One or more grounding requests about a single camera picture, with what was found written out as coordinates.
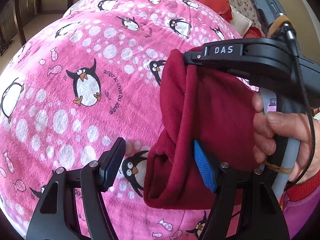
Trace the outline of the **right hand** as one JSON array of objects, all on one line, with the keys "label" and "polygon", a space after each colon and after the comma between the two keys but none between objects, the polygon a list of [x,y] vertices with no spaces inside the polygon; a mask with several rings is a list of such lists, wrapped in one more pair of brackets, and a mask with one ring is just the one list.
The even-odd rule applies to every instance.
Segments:
[{"label": "right hand", "polygon": [[257,163],[263,163],[266,157],[276,151],[275,134],[295,138],[301,141],[298,158],[295,162],[289,181],[297,180],[307,167],[311,154],[311,133],[308,117],[305,114],[270,112],[263,113],[263,102],[259,93],[252,99],[256,111],[253,119],[254,142],[253,155]]}]

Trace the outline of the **pink sleeve forearm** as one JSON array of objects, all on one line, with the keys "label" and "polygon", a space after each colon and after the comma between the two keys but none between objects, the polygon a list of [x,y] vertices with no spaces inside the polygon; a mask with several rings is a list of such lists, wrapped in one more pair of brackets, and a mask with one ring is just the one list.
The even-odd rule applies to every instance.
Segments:
[{"label": "pink sleeve forearm", "polygon": [[295,237],[313,213],[319,201],[319,172],[302,185],[295,185],[283,195],[283,214],[290,239]]}]

